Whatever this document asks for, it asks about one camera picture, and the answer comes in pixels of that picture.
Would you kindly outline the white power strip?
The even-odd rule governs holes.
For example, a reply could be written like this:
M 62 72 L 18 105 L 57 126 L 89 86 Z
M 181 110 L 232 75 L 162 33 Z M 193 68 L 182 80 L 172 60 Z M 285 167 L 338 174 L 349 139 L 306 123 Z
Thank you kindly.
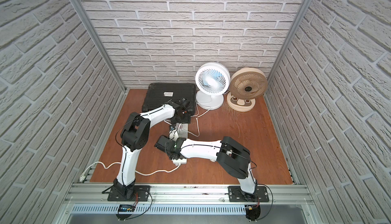
M 170 131 L 169 133 L 169 138 L 170 139 L 178 139 L 179 137 L 184 137 L 188 138 L 188 124 L 181 124 L 181 123 L 176 123 L 174 125 L 174 128 Z M 187 163 L 187 159 L 178 159 L 178 160 L 172 160 L 173 164 L 176 166 L 184 165 Z

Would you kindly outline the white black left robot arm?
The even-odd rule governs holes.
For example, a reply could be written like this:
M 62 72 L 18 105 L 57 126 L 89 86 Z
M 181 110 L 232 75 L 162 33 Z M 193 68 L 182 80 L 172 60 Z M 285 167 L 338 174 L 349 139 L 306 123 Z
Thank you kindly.
M 113 190 L 120 196 L 131 199 L 134 195 L 135 169 L 141 149 L 149 138 L 150 128 L 171 118 L 182 118 L 188 112 L 190 100 L 168 101 L 149 112 L 133 112 L 122 127 L 121 146 L 123 148 L 121 166 L 113 181 Z

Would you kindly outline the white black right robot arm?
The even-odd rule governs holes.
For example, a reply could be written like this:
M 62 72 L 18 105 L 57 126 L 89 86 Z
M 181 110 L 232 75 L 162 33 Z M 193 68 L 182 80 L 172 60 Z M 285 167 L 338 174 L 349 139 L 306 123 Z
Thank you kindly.
M 252 174 L 250 151 L 229 136 L 219 141 L 195 141 L 161 136 L 155 148 L 171 160 L 202 158 L 217 162 L 229 175 L 238 179 L 242 193 L 255 195 L 257 181 Z

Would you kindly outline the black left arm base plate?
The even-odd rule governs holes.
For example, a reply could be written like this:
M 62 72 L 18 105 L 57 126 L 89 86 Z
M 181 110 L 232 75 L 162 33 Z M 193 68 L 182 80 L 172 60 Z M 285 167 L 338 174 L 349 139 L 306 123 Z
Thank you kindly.
M 109 202 L 135 202 L 136 200 L 146 202 L 149 200 L 150 185 L 134 185 L 123 188 L 112 186 L 109 191 Z

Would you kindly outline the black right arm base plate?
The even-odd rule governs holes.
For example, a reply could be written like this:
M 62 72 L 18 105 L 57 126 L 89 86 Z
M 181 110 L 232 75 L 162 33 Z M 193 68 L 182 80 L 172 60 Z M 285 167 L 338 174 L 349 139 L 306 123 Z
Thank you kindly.
M 228 186 L 228 197 L 230 202 L 269 202 L 267 188 L 263 185 L 258 185 L 254 193 L 246 193 L 241 190 L 240 186 Z

